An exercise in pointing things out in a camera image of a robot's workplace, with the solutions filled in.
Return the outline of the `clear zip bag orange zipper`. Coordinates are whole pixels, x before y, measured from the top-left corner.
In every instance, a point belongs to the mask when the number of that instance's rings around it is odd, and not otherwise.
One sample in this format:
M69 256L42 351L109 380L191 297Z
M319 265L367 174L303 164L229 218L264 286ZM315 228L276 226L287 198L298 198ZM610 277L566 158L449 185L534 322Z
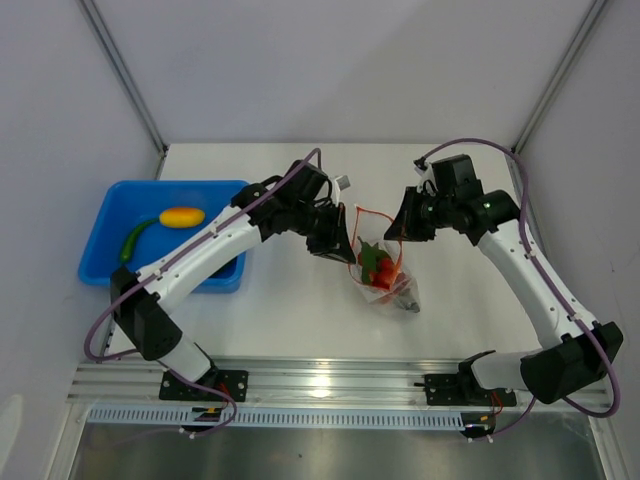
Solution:
M384 239L392 222L386 213L355 206L350 246L356 263L348 272L372 309L398 318L415 316L421 311L418 282L405 264L403 243Z

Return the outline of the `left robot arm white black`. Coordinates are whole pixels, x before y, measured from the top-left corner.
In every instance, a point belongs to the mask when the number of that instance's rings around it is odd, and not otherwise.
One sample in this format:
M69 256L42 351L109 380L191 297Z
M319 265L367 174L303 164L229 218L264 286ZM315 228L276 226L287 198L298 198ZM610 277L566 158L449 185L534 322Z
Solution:
M328 176L308 159L283 176L245 186L198 233L161 259L111 276L109 314L134 352L163 365L197 400L217 387L217 368L171 317L172 311L208 277L244 252L287 231L306 240L316 257L353 264L356 256L339 197L347 176Z

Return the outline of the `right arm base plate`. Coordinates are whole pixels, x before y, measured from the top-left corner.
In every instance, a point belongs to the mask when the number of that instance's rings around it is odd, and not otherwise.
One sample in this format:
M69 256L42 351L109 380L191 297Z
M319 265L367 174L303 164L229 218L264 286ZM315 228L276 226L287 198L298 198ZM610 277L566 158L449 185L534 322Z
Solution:
M515 407L517 397L505 389L487 390L460 374L425 374L415 387L423 389L430 406Z

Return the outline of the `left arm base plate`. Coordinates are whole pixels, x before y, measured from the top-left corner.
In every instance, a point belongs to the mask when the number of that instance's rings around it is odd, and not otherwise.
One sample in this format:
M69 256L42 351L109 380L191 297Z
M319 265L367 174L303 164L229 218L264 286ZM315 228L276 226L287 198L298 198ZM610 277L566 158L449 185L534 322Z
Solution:
M163 401L221 402L225 398L210 392L223 392L235 402L246 400L249 372L246 370L217 370L207 373L196 382L199 388L187 385L170 372L163 374L158 397Z

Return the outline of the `grey toy fish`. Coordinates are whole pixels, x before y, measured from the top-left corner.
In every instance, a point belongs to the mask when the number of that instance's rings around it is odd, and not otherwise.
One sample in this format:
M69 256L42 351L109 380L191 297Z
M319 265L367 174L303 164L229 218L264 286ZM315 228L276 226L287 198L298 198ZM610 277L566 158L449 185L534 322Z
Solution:
M395 296L392 300L392 305L395 309L407 314L418 314L421 312L419 300L411 294Z

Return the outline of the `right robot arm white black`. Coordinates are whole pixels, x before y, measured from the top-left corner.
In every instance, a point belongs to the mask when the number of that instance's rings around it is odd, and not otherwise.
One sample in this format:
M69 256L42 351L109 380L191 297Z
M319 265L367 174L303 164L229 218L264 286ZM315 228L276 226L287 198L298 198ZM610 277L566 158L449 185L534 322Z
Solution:
M513 197L485 191L466 154L433 163L420 158L415 166L421 179L406 188L385 239L426 242L439 229L466 236L503 276L540 344L537 351L489 351L463 361L458 395L475 404L494 389L511 388L552 404L608 376L623 343L621 329L599 322L528 241L529 227Z

